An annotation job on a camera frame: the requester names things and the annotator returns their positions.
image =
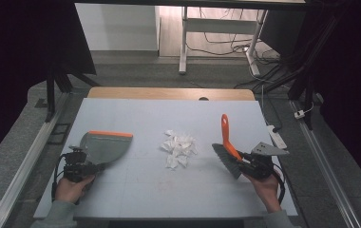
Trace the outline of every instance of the cuff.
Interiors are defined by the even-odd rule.
[[[76,205],[71,202],[55,200],[50,207],[49,213],[47,214],[45,221],[73,221],[75,208]]]
[[[267,227],[294,227],[285,210],[273,212],[264,217]]]

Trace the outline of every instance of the orange brush handle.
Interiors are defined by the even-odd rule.
[[[236,149],[231,145],[229,141],[230,130],[228,124],[228,117],[226,114],[222,114],[221,116],[221,129],[222,129],[222,144],[224,145],[225,149],[232,156],[242,161],[242,157],[239,155],[239,153],[236,151]]]
[[[90,130],[89,134],[94,135],[111,135],[111,136],[123,136],[123,137],[133,137],[133,134],[123,133],[123,132],[114,132],[114,131],[98,131],[98,130]]]

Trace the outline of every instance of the white wall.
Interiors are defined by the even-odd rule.
[[[76,4],[90,50],[158,50],[159,8]]]

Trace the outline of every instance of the white desk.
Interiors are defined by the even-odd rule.
[[[129,150],[98,178],[80,205],[76,218],[93,219],[244,219],[266,213],[253,185],[234,180],[211,144],[221,143],[220,117],[230,122],[236,149],[250,152],[259,142],[272,143],[258,102],[84,99],[67,138],[78,144],[88,130],[133,133]],[[186,168],[165,168],[160,144],[164,131],[188,133],[199,153]],[[34,217],[44,218],[51,205],[50,184]],[[287,187],[282,207],[295,216]]]

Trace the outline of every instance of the shredded paper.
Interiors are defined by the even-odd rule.
[[[180,163],[187,166],[187,157],[198,154],[195,139],[187,134],[178,134],[173,130],[165,131],[168,139],[161,144],[161,148],[169,153],[166,158],[166,167],[175,170]]]

